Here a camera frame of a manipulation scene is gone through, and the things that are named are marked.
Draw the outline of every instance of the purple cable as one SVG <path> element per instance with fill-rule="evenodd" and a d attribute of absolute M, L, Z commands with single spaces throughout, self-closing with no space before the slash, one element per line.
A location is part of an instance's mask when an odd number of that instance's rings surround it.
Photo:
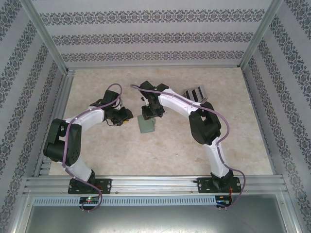
<path fill-rule="evenodd" d="M 121 86 L 120 84 L 118 84 L 118 83 L 114 83 L 114 84 L 111 84 L 111 85 L 107 88 L 107 90 L 109 90 L 112 86 L 116 86 L 116 85 L 120 87 L 120 94 L 118 95 L 118 97 L 117 97 L 114 101 L 112 101 L 112 102 L 110 102 L 110 103 L 108 103 L 108 104 L 101 105 L 101 106 L 99 106 L 99 107 L 95 107 L 95 108 L 92 108 L 92 109 L 87 109 L 86 111 L 80 113 L 79 115 L 77 115 L 74 119 L 72 119 L 72 120 L 69 122 L 69 124 L 68 124 L 68 126 L 67 126 L 67 130 L 66 130 L 66 139 L 65 139 L 65 147 L 64 147 L 64 156 L 63 156 L 63 162 L 62 162 L 63 168 L 64 168 L 65 171 L 66 171 L 72 178 L 74 178 L 75 180 L 80 181 L 80 182 L 82 182 L 82 183 L 85 183 L 85 184 L 87 184 L 88 186 L 90 186 L 90 187 L 94 188 L 95 190 L 97 190 L 97 191 L 98 191 L 98 194 L 99 194 L 99 196 L 100 196 L 100 198 L 101 198 L 101 200 L 98 202 L 98 204 L 97 204 L 93 209 L 88 210 L 88 212 L 91 212 L 91 211 L 96 210 L 96 209 L 101 205 L 102 200 L 103 200 L 103 194 L 102 194 L 101 190 L 100 190 L 98 187 L 96 187 L 96 186 L 94 186 L 94 185 L 92 185 L 92 184 L 90 184 L 90 183 L 88 183 L 88 182 L 86 182 L 86 181 L 81 180 L 80 178 L 78 178 L 78 177 L 76 177 L 75 175 L 73 175 L 73 174 L 66 168 L 66 157 L 67 157 L 69 130 L 70 130 L 71 125 L 72 125 L 78 118 L 80 118 L 81 116 L 83 116 L 84 114 L 89 113 L 89 112 L 91 112 L 91 111 L 95 111 L 95 110 L 97 110 L 97 109 L 101 109 L 101 108 L 107 107 L 107 106 L 112 105 L 112 104 L 114 104 L 115 102 L 117 102 L 117 101 L 120 99 L 120 97 L 121 97 L 121 95 L 122 95 L 122 92 L 123 92 L 122 86 Z M 81 209 L 82 209 L 82 211 L 85 211 L 85 209 L 83 209 L 83 206 L 84 206 L 84 203 L 82 204 Z"/>
<path fill-rule="evenodd" d="M 224 140 L 228 137 L 229 132 L 230 132 L 229 123 L 228 123 L 228 121 L 226 120 L 226 118 L 225 118 L 223 115 L 221 115 L 220 113 L 215 112 L 214 110 L 211 110 L 211 109 L 209 109 L 209 108 L 202 107 L 202 106 L 200 106 L 200 105 L 192 104 L 191 102 L 189 102 L 189 101 L 187 101 L 187 100 L 185 100 L 185 99 L 183 99 L 183 98 L 181 98 L 181 97 L 179 97 L 179 96 L 176 96 L 176 95 L 174 95 L 174 94 L 172 94 L 172 93 L 167 93 L 167 92 L 162 92 L 162 91 L 146 90 L 146 89 L 142 89 L 142 88 L 140 88 L 139 86 L 133 85 L 133 84 L 131 85 L 131 87 L 134 88 L 134 89 L 136 89 L 136 90 L 138 90 L 138 91 L 144 91 L 144 92 L 150 92 L 150 93 L 156 93 L 156 94 L 163 94 L 163 95 L 167 95 L 167 96 L 172 96 L 172 97 L 177 98 L 177 99 L 183 101 L 184 103 L 189 104 L 189 105 L 191 105 L 191 106 L 193 106 L 193 107 L 195 107 L 195 108 L 199 108 L 199 109 L 202 109 L 202 110 L 206 110 L 206 111 L 208 111 L 208 112 L 211 112 L 211 113 L 213 113 L 213 114 L 216 114 L 217 116 L 219 116 L 219 117 L 225 122 L 225 125 L 227 126 L 227 132 L 226 132 L 225 135 L 224 135 L 221 139 L 219 139 L 219 141 L 216 143 L 218 156 L 219 156 L 219 158 L 220 158 L 220 161 L 223 163 L 223 165 L 224 165 L 226 168 L 241 173 L 242 176 L 243 176 L 243 180 L 244 180 L 243 186 L 242 186 L 242 188 L 241 188 L 241 192 L 239 193 L 239 195 L 238 195 L 238 197 L 236 198 L 235 202 L 232 203 L 229 207 L 231 208 L 232 206 L 234 206 L 235 203 L 237 203 L 237 201 L 241 198 L 242 192 L 243 192 L 243 190 L 244 190 L 244 188 L 245 188 L 246 177 L 245 177 L 245 174 L 244 174 L 242 171 L 237 170 L 237 169 L 235 169 L 235 168 L 231 168 L 231 167 L 229 167 L 227 164 L 225 164 L 225 161 L 224 161 L 224 159 L 222 158 L 222 155 L 221 155 L 221 153 L 220 153 L 219 143 L 221 143 L 222 141 L 224 141 Z"/>

